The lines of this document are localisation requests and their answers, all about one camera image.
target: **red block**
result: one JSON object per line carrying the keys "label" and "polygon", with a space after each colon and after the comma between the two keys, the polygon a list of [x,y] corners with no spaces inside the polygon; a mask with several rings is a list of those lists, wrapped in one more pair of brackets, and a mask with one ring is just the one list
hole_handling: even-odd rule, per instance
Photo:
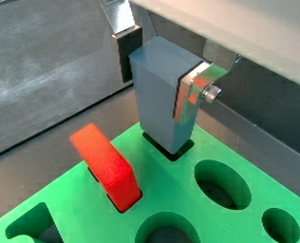
{"label": "red block", "polygon": [[94,124],[89,124],[74,133],[70,140],[118,211],[126,212],[141,199],[130,163]]}

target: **gray rectangular block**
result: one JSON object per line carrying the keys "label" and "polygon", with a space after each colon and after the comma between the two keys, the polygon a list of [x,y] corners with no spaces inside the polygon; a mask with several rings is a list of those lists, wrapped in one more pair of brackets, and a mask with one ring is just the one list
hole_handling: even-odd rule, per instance
{"label": "gray rectangular block", "polygon": [[171,153],[189,140],[196,115],[180,125],[173,119],[180,78],[203,61],[167,41],[153,38],[130,55],[143,130]]}

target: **green foam board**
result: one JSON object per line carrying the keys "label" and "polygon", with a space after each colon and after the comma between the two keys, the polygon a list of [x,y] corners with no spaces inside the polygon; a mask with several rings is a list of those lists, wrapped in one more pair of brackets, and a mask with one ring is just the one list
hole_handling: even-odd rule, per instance
{"label": "green foam board", "polygon": [[[113,145],[134,166],[143,199],[121,214],[81,162],[0,218],[0,243],[36,239],[52,223],[65,243],[145,242],[160,227],[180,228],[195,243],[300,242],[300,197],[199,126],[195,146],[172,162],[134,125]],[[199,184],[213,182],[237,209]],[[271,236],[280,235],[276,241]]]}

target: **gray surface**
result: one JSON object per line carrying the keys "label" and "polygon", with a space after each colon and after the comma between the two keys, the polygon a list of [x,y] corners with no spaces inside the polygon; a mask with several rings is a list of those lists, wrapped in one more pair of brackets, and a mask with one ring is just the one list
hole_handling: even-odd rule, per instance
{"label": "gray surface", "polygon": [[180,77],[203,61],[191,52],[156,37],[130,55],[143,130],[176,154],[191,138],[196,114],[180,125],[173,119]]}
{"label": "gray surface", "polygon": [[300,84],[300,1],[132,2],[207,36]]}
{"label": "gray surface", "polygon": [[0,152],[126,85],[112,35],[97,0],[0,3]]}
{"label": "gray surface", "polygon": [[[197,123],[300,196],[300,155],[224,104],[203,108]],[[133,88],[0,157],[0,216],[81,161],[69,136],[90,122],[110,139],[138,122]]]}
{"label": "gray surface", "polygon": [[129,0],[101,0],[114,34],[136,25]]}
{"label": "gray surface", "polygon": [[[159,35],[203,57],[205,38],[156,13],[151,18]],[[300,153],[300,85],[247,59],[217,85],[221,101]]]}
{"label": "gray surface", "polygon": [[144,27],[143,39],[144,39],[144,43],[147,43],[152,38],[155,38],[157,36],[157,31],[155,29],[153,20],[149,16],[151,13],[148,12],[147,9],[144,9],[143,7],[140,7],[136,4],[132,4],[132,10],[134,13],[137,25]]}

